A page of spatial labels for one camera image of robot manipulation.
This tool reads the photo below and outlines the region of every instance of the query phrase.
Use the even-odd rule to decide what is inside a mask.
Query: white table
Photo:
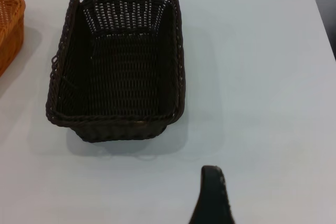
[[[336,63],[315,0],[180,0],[183,117],[89,144],[45,117],[69,0],[25,0],[0,78],[0,223],[185,223],[220,166],[237,224],[336,222]]]

